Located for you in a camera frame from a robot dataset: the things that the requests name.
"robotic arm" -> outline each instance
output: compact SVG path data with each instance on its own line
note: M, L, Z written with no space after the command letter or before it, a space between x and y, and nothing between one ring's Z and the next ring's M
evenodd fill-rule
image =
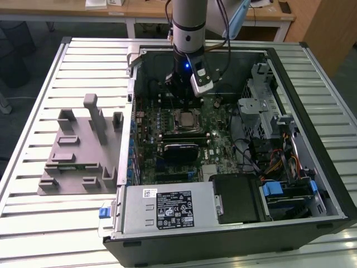
M225 42L229 42L230 23L228 18L223 15L222 1L216 0L216 4L226 26ZM236 11L235 30L241 28L249 4L250 0L243 0ZM165 84L169 91L175 97L182 99L184 103L194 97L202 96L212 89L216 82L213 79L215 74L210 71L204 55L207 6L208 0L173 0L174 66L173 72L167 76Z

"black cable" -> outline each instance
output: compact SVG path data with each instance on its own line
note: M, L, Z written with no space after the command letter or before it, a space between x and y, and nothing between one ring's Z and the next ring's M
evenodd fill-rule
M0 161L9 162L10 158L6 156L0 156Z
M228 61L227 61L226 66L224 67L224 69L220 72L220 77L222 77L224 75L224 73L228 70L228 67L230 65L231 49L230 49L230 36L229 36L229 21L228 21L227 12L226 12L225 7L222 3L222 0L216 0L216 1L217 1L219 12L222 16L222 19L223 19L223 22L225 25L226 40L228 42Z
M171 2L171 0L167 0L167 2L165 4L165 15L166 15L167 23L169 26L171 26L171 24L172 24L172 18L170 21L170 19L168 18L168 13L167 13L167 7L168 7L168 4L170 4L170 2Z
M261 175L261 176L266 176L266 174L257 166L257 164L256 164L251 158L249 158L247 155L245 155L245 153L242 152L241 149L239 149L239 148L236 146L235 143L236 143L238 140L241 140L242 138L238 138L238 139L236 139L235 141L233 140L233 138L232 138L232 132L231 132L231 125L229 125L229 137L230 137L231 142L232 142L232 144L234 145L235 149L243 156L243 158L247 159L247 160L250 162L250 164L252 165L253 169L254 169L259 175Z
M250 7L253 9L253 13L254 13L254 27L256 27L257 25L257 18L255 16L255 8L250 4Z

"metal bracket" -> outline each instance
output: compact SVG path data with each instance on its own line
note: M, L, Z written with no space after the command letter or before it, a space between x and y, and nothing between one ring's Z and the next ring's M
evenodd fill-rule
M284 116L273 116L271 120L272 125L272 134L278 135L279 134L279 126L287 126L294 122L294 118L292 115L284 115Z
M127 62L129 67L134 67L141 62L140 46L131 45L128 47Z
M258 114L269 110L265 101L259 101L253 98L239 99L240 111L245 114Z

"aluminum table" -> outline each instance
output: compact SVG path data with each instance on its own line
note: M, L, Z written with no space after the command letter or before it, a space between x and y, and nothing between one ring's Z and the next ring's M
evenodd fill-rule
M62 108L86 115L83 96L98 95L104 115L123 111L128 56L165 40L82 39L61 44L0 182L1 267L121 267L98 236L98 209L114 194L38 196ZM293 43L232 42L274 47L352 199L357 201L357 120L310 49ZM282 103L286 101L281 95ZM357 230L314 240L299 250L187 262L165 267L355 267Z

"red wire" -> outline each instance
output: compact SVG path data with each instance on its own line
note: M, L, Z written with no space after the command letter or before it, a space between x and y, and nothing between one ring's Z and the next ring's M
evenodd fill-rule
M275 152L278 152L278 151L282 151L282 149L275 149L275 150L273 150L273 152L272 152L272 154L271 154L271 156L270 156L270 165L271 165L272 162L273 162L274 153L275 153Z

